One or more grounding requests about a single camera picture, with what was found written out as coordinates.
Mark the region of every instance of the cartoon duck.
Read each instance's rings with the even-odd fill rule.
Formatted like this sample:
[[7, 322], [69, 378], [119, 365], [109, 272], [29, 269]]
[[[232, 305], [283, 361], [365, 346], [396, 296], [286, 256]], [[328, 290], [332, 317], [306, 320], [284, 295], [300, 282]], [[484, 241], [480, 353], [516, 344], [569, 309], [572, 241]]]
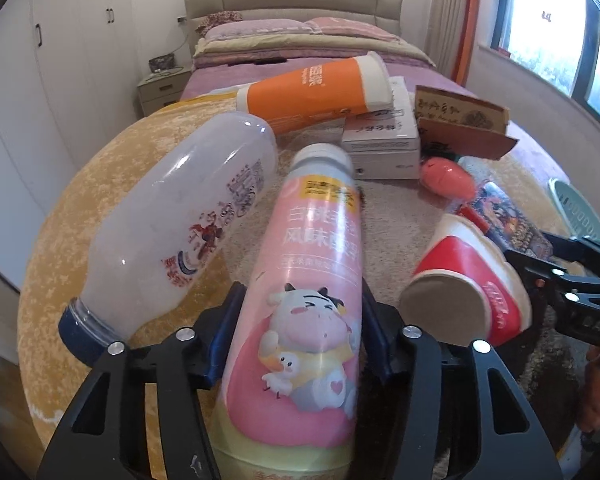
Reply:
[[267, 384], [264, 390], [275, 392], [278, 399], [280, 395], [288, 397], [294, 389], [291, 380], [300, 372], [298, 356], [292, 352], [280, 352], [263, 359], [263, 363], [272, 370], [262, 376], [262, 380]]

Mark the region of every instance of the white box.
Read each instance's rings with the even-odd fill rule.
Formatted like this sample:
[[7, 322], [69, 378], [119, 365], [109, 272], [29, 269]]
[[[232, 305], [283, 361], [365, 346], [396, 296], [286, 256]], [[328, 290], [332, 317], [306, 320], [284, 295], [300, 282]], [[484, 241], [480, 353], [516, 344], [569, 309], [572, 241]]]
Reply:
[[349, 153], [355, 178], [390, 180], [420, 177], [420, 150]]
[[420, 136], [404, 78], [389, 80], [394, 94], [392, 110], [349, 116], [345, 120], [342, 147], [349, 154], [414, 151], [420, 158]]

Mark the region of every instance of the clear plastic bottle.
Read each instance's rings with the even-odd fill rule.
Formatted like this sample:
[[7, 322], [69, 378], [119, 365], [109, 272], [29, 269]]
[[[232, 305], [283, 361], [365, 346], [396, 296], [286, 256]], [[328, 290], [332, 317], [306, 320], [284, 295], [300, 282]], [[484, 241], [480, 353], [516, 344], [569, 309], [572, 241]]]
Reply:
[[223, 478], [338, 480], [349, 468], [362, 316], [352, 174], [346, 152], [313, 144], [280, 191], [212, 417]]
[[174, 309], [276, 167], [269, 125], [243, 112], [215, 116], [178, 144], [102, 221], [84, 288], [58, 324], [67, 348], [92, 365]]

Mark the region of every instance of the pink pillow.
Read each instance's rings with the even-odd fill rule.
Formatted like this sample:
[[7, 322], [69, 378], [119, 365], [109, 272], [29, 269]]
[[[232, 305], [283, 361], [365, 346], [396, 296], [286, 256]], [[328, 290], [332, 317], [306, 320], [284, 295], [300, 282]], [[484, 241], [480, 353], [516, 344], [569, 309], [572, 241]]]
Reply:
[[346, 20], [345, 18], [314, 18], [305, 22], [307, 25], [321, 30], [323, 34], [331, 36], [353, 36], [354, 38], [371, 38], [381, 41], [400, 41], [395, 34], [391, 34], [380, 27], [370, 23]]
[[212, 28], [205, 35], [206, 40], [233, 40], [247, 36], [266, 34], [313, 34], [314, 28], [296, 20], [277, 18], [273, 20], [245, 20], [243, 22], [224, 23]]

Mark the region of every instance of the window frame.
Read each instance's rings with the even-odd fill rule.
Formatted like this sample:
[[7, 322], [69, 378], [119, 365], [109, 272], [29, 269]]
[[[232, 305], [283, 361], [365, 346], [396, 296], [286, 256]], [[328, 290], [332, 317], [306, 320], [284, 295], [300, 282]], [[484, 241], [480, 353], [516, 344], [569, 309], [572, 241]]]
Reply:
[[[503, 44], [508, 43], [508, 35], [513, 12], [512, 1], [513, 0], [498, 0], [498, 12], [496, 14], [493, 38], [491, 40], [491, 48], [494, 50], [497, 50]], [[573, 82], [573, 88], [571, 89], [571, 95], [564, 95], [565, 97], [577, 102], [577, 104], [579, 104], [600, 124], [600, 113], [598, 113], [588, 101], [596, 72], [599, 49], [600, 8], [594, 0], [586, 0], [584, 41], [582, 43], [580, 62], [578, 63], [578, 69]]]

